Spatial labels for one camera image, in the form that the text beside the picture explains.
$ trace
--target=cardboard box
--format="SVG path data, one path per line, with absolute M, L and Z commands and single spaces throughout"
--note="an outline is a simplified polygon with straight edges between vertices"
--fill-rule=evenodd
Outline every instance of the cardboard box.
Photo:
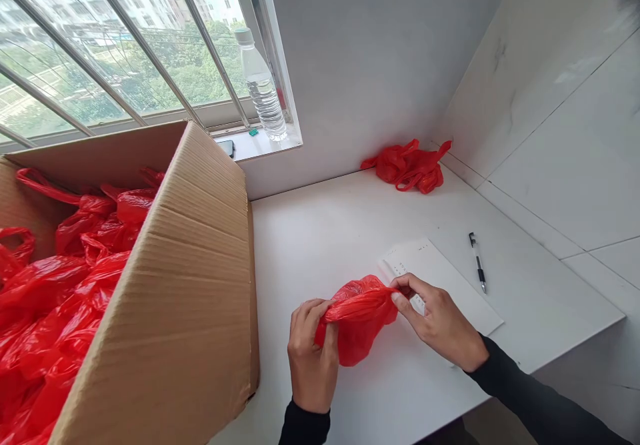
M 145 127 L 0 159 L 0 226 L 26 226 L 36 258 L 74 208 L 14 179 L 141 188 L 166 171 L 57 422 L 51 444 L 202 445 L 258 385 L 251 210 L 243 171 L 197 125 Z

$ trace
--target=hand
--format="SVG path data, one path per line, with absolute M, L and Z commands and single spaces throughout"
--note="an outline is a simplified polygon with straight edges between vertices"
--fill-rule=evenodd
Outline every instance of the hand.
M 408 273 L 393 279 L 391 295 L 398 311 L 409 321 L 420 339 L 465 372 L 476 371 L 489 358 L 482 338 L 456 307 L 446 290 L 423 282 Z M 421 316 L 407 298 L 418 294 L 425 302 Z
M 322 348 L 314 342 L 320 318 L 334 302 L 320 298 L 308 300 L 291 315 L 287 351 L 293 401 L 303 410 L 318 414 L 325 414 L 331 408 L 338 380 L 337 324 L 327 324 Z

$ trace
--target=bottle cap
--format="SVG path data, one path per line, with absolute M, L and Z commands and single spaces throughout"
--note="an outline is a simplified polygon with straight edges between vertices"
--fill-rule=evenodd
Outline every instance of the bottle cap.
M 248 27 L 242 27 L 241 29 L 236 29 L 235 39 L 238 41 L 240 45 L 252 45 L 253 44 L 253 34 L 251 33 L 251 29 Z

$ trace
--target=plastic water bottle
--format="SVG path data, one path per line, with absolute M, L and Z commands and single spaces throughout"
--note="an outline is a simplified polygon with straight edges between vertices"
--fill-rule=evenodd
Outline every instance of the plastic water bottle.
M 287 125 L 282 115 L 278 92 L 267 63 L 255 48 L 251 29 L 246 27 L 235 31 L 235 39 L 240 46 L 242 73 L 247 81 L 249 95 L 258 112 L 267 136 L 279 142 L 287 136 Z

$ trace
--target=window sill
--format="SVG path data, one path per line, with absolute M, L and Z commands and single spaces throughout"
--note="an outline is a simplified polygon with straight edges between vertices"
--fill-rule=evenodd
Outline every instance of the window sill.
M 249 135 L 244 127 L 227 129 L 218 133 L 211 133 L 216 142 L 232 140 L 235 146 L 233 160 L 236 162 L 248 161 L 256 157 L 273 155 L 290 149 L 302 147 L 300 135 L 293 125 L 287 125 L 287 138 L 281 142 L 269 140 L 265 131 L 259 127 L 255 136 Z

